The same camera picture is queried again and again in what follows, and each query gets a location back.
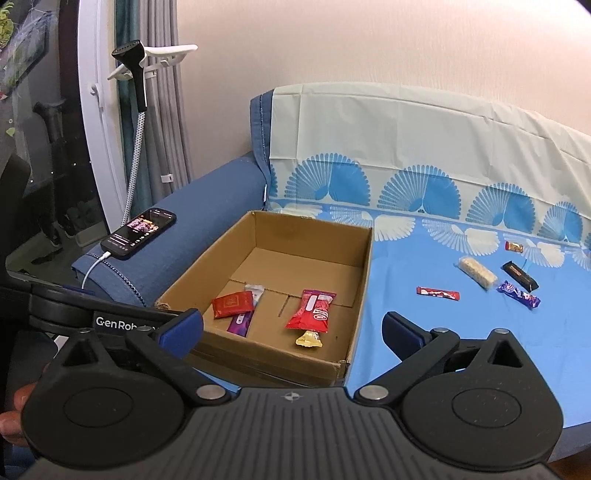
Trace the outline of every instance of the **snack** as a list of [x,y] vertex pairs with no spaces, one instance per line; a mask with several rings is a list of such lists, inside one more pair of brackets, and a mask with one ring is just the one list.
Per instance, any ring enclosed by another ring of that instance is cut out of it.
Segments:
[[218,297],[212,301],[213,317],[220,319],[239,313],[252,312],[255,309],[252,292],[239,291]]
[[511,252],[517,252],[519,254],[523,253],[523,245],[518,244],[516,242],[505,242],[505,250],[509,250]]
[[510,296],[512,299],[517,300],[529,309],[536,308],[541,301],[538,297],[533,296],[531,293],[521,291],[516,286],[514,286],[506,280],[497,287],[497,291],[500,291],[501,293]]
[[460,299],[460,292],[458,292],[458,291],[438,290],[436,288],[417,287],[417,294],[429,295],[432,297],[441,297],[441,298],[450,299],[450,300],[459,300]]
[[485,290],[491,288],[498,280],[493,272],[472,257],[462,257],[457,267]]
[[299,337],[295,342],[296,345],[306,347],[322,346],[322,342],[320,341],[320,334],[318,332],[311,332],[309,330],[306,330],[304,332],[304,335]]
[[310,335],[308,332],[329,331],[329,307],[335,297],[336,293],[327,291],[304,290],[302,292],[300,308],[285,326],[285,328],[306,330],[306,333],[296,340],[297,345],[322,346],[320,336]]
[[538,288],[538,284],[536,283],[536,281],[533,278],[531,278],[527,273],[525,273],[522,269],[520,269],[517,265],[515,265],[513,262],[507,262],[501,268],[505,270],[513,280],[515,280],[527,291],[532,292],[536,288]]
[[[265,291],[265,287],[262,285],[245,285],[244,290],[249,290],[252,292],[252,303],[256,308],[256,304],[261,299],[262,293]],[[228,327],[228,332],[245,337],[248,333],[248,328],[251,325],[251,320],[254,314],[254,312],[246,312],[234,315],[232,322]]]

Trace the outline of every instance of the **smartphone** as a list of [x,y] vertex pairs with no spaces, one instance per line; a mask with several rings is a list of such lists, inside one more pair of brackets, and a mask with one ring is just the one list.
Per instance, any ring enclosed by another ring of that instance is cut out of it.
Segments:
[[177,220],[173,212],[150,208],[105,238],[100,246],[119,260],[126,260]]

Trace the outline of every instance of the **purple packet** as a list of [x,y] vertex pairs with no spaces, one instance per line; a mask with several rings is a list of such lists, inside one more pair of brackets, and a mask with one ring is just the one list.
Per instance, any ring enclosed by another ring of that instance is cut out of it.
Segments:
[[510,296],[512,299],[517,300],[529,309],[534,309],[540,304],[540,299],[538,297],[518,289],[516,286],[506,280],[501,285],[499,285],[496,290],[504,293],[507,296]]
[[[265,291],[265,287],[262,285],[246,285],[244,290],[250,290],[252,292],[252,301],[256,307],[256,304],[260,300],[262,293]],[[230,322],[230,326],[228,327],[228,332],[235,333],[241,337],[246,337],[254,314],[254,312],[246,312],[234,315],[234,317],[232,317],[232,321]]]

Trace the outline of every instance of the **human hand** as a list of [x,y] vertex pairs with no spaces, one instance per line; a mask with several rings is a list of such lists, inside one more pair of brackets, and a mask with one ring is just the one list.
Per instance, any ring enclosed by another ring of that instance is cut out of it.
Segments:
[[17,447],[27,446],[27,441],[22,432],[21,412],[35,385],[37,384],[32,383],[19,388],[14,394],[15,410],[0,414],[0,433],[8,443],[12,443]]

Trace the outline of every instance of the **teal curtain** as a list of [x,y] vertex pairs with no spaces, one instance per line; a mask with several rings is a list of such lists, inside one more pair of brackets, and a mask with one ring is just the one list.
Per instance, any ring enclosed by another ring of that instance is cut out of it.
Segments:
[[[144,0],[116,0],[115,4],[115,43],[117,46],[139,39],[139,3]],[[125,174],[129,180],[134,154],[135,127],[138,120],[137,102],[133,80],[118,81],[119,103],[121,109],[121,130],[125,157]],[[150,175],[145,156],[145,146],[139,162],[138,179],[135,186],[131,217],[139,215],[154,204],[150,188]]]

